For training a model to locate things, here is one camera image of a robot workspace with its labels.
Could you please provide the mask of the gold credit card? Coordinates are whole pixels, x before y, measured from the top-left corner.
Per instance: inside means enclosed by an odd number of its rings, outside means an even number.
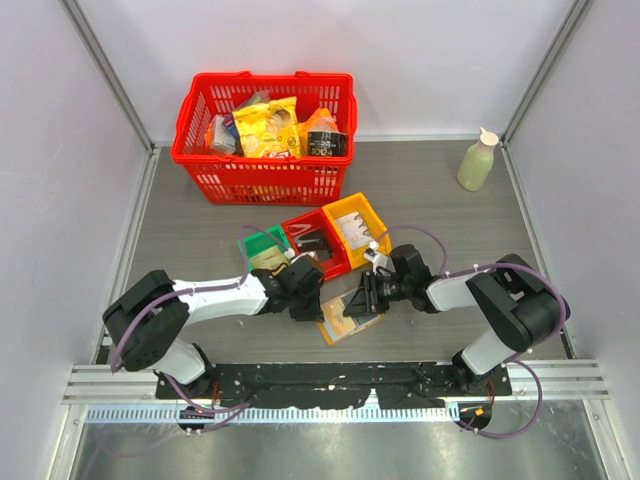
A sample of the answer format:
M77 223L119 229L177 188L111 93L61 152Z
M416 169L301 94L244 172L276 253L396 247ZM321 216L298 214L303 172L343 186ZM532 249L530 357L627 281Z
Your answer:
M343 315L345 304L341 297L327 301L321 308L324 314L323 325L334 341L350 335L356 329L355 320Z

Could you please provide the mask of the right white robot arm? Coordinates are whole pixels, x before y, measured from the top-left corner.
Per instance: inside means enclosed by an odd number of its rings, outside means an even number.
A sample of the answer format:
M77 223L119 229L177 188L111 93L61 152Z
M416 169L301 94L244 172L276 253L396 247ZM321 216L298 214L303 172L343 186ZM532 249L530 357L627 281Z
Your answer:
M516 254L441 276L431 273L411 244L394 248L390 259L391 270L376 266L362 274L343 314L380 315L397 301L427 314L479 308L489 329L452 359L453 386L465 395L483 388L503 363L557 334L570 317L557 288Z

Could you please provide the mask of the yellow leather card holder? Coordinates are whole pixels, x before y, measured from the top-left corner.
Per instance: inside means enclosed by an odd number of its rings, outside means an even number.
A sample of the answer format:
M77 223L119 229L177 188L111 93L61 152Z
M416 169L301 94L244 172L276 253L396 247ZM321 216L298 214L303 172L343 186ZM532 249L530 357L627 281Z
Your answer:
M383 314L347 316L344 310L355 295L356 290L353 289L321 305L323 321L318 328L329 346L376 325L384 318Z

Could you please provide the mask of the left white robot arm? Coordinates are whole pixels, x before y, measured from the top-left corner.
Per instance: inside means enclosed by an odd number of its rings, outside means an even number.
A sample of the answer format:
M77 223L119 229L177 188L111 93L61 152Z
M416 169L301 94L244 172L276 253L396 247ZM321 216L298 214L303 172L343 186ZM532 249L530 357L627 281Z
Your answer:
M214 367L200 347L179 339L185 327L284 311L295 321L320 321L324 279L322 265L309 255L276 270L245 270L225 280L178 281L154 270L103 313L115 345L110 369L151 369L186 397L202 398L212 390Z

